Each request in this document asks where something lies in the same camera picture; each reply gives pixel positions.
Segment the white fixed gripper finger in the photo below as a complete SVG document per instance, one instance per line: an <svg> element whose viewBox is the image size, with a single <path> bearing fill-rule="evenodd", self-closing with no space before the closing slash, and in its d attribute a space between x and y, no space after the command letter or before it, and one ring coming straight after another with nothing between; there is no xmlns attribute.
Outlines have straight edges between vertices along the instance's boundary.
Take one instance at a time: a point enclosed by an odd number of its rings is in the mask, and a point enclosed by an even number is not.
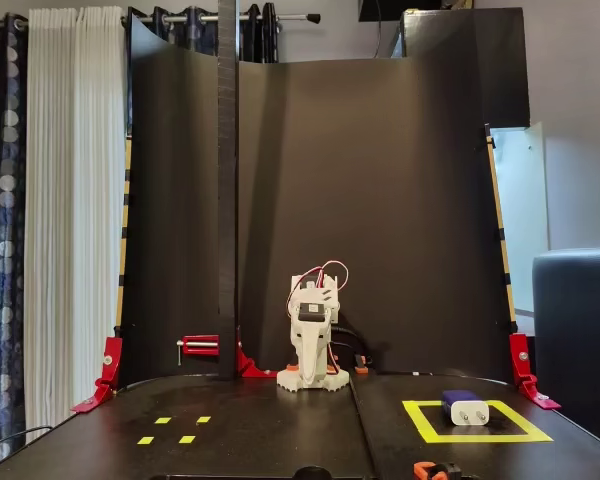
<svg viewBox="0 0 600 480"><path fill-rule="evenodd" d="M301 345L299 350L299 377L303 388L314 380L314 353L311 346Z"/></svg>

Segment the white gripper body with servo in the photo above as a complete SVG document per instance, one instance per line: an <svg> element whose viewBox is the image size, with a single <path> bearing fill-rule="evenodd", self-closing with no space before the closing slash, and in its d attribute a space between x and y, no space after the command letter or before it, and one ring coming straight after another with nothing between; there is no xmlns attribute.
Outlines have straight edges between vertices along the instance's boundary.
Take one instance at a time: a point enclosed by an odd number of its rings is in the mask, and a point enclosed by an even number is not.
<svg viewBox="0 0 600 480"><path fill-rule="evenodd" d="M338 322L340 304L328 298L323 301L292 300L289 305L291 315L291 340L304 346L325 346L330 340L332 324Z"/></svg>

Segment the white moving gripper finger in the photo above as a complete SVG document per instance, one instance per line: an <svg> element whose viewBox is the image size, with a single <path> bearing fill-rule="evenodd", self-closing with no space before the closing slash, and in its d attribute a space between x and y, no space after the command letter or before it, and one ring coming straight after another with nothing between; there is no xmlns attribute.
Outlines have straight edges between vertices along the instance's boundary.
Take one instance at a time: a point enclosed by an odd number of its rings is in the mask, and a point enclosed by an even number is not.
<svg viewBox="0 0 600 480"><path fill-rule="evenodd" d="M328 352L327 347L324 346L316 354L316 365L314 370L313 388L322 388L324 380L327 376L327 365L328 365Z"/></svg>

